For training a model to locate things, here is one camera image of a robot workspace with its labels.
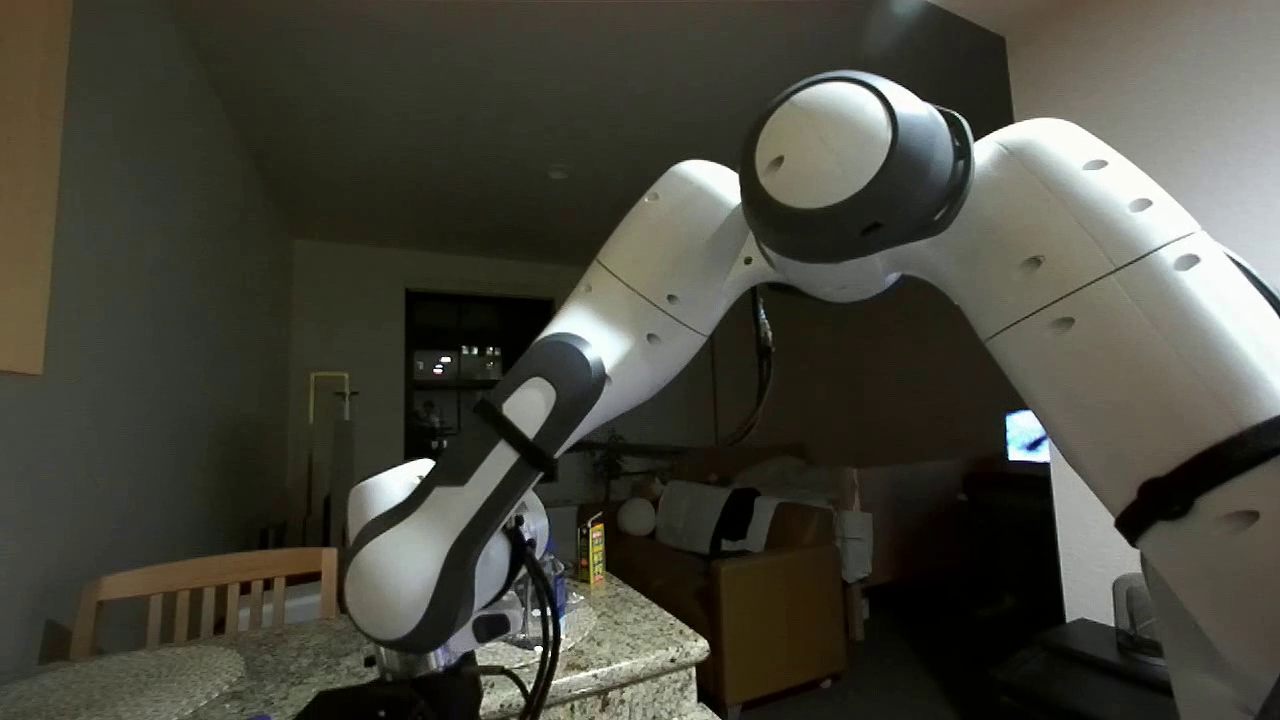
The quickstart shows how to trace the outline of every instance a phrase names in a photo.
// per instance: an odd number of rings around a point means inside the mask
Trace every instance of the wooden chair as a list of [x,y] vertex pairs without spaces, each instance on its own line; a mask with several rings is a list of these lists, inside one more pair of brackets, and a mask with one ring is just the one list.
[[194,555],[100,575],[78,596],[70,660],[97,651],[105,603],[146,599],[146,649],[282,630],[287,583],[320,580],[320,616],[337,616],[337,550],[265,550]]

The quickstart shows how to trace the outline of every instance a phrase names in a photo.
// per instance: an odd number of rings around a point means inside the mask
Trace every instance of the ceiling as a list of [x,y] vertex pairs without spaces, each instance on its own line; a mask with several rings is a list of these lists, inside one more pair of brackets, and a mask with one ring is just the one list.
[[793,80],[877,70],[941,90],[951,70],[911,55],[997,40],[923,0],[170,10],[296,235],[563,263],[670,162],[735,166]]

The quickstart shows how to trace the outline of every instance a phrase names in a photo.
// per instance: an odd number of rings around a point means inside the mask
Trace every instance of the robotic arm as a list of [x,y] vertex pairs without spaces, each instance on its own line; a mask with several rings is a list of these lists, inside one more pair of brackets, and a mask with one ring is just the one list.
[[899,276],[961,305],[1138,543],[1183,718],[1256,718],[1280,674],[1276,301],[1077,123],[971,146],[866,72],[786,90],[741,175],[660,175],[481,404],[483,432],[352,491],[352,621],[395,651],[500,637],[489,607],[517,543],[544,543],[531,483],[563,450],[665,389],[741,291],[850,305]]

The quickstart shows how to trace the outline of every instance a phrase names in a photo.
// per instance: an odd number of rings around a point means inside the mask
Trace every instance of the monitor screen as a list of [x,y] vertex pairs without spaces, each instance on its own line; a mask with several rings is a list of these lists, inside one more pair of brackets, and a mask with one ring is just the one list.
[[1048,435],[1030,408],[1004,414],[1004,461],[1048,463]]

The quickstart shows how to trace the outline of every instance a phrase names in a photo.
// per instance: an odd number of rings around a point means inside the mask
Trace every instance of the granite countertop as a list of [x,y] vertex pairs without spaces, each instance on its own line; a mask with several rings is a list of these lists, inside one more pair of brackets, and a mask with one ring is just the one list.
[[[585,593],[585,607],[576,612],[563,621],[563,649],[546,709],[642,683],[706,655],[703,637],[619,580],[602,593]],[[278,720],[306,709],[322,689],[375,680],[372,644],[346,621],[244,637],[235,649],[244,651],[244,680],[200,718]],[[511,644],[481,649],[476,660],[502,666],[524,678],[524,683],[531,683],[535,674],[535,651]],[[517,718],[519,705],[517,683],[483,678],[481,718]]]

